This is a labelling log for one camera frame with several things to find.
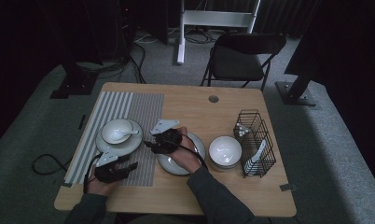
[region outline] wooden table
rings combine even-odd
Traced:
[[[179,119],[180,126],[200,137],[207,150],[206,163],[213,176],[259,217],[292,217],[296,206],[290,190],[280,186],[288,180],[269,113],[260,90],[217,87],[167,86],[150,84],[105,83],[102,91],[164,93],[162,119]],[[219,101],[211,103],[210,96]],[[277,162],[262,178],[243,178],[241,166],[220,173],[209,162],[208,147],[221,135],[233,136],[233,127],[242,109],[257,109],[265,120],[273,142]],[[153,187],[119,187],[107,201],[110,212],[200,215],[187,176],[171,175],[156,163]],[[82,185],[61,186],[54,206],[71,210],[80,201]]]

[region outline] black sleeve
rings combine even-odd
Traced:
[[[97,194],[84,194],[65,220],[65,224],[101,223],[106,213],[107,197]]]
[[[223,184],[205,169],[200,168],[187,181],[208,223],[254,223],[255,216]]]

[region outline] saucer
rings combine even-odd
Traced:
[[[199,154],[205,160],[205,147],[200,138],[193,133],[187,133],[187,136],[193,140],[196,150],[199,151]],[[173,175],[188,175],[188,171],[177,165],[170,157],[162,154],[158,154],[157,156],[161,167],[168,173]]]
[[[95,145],[98,147],[98,149],[102,152],[104,152],[105,150],[112,151],[115,155],[117,155],[119,157],[130,154],[133,151],[135,151],[142,142],[143,131],[142,131],[141,126],[137,122],[135,122],[134,120],[129,119],[129,122],[132,124],[133,130],[139,131],[138,134],[132,134],[129,137],[129,139],[127,139],[126,141],[124,141],[122,143],[108,144],[108,143],[105,142],[105,140],[102,137],[103,128],[101,128],[98,131],[97,136],[95,138]]]

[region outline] chair backrest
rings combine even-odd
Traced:
[[[278,54],[285,46],[286,39],[281,35],[256,35],[247,33],[228,33],[221,35],[214,44],[237,50],[246,54]]]

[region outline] gray carpet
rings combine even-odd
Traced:
[[[187,42],[185,63],[177,65],[177,42],[166,46],[159,41],[140,43],[146,51],[142,74],[147,83],[197,86],[201,82],[212,44]],[[375,180],[322,85],[312,82],[309,91],[318,106],[284,105],[276,81],[294,81],[284,70],[297,44],[287,44],[272,64],[264,90],[271,123],[280,147],[289,182],[297,186],[293,196],[302,223],[375,223]],[[139,63],[143,52],[132,49]],[[91,63],[81,65],[98,67]],[[108,81],[135,82],[136,70],[128,63],[123,70],[100,74],[92,95],[50,100],[65,75],[58,66],[38,85],[24,109],[0,140],[0,224],[63,223],[67,212],[57,211],[54,199],[63,182],[63,170],[38,175],[32,162],[49,153],[61,162],[74,154],[98,92]],[[259,89],[259,83],[246,88]],[[213,86],[238,87],[241,83],[214,82]],[[40,170],[58,165],[43,159]],[[104,223],[113,223],[109,214]],[[293,218],[272,218],[273,223],[297,223]]]

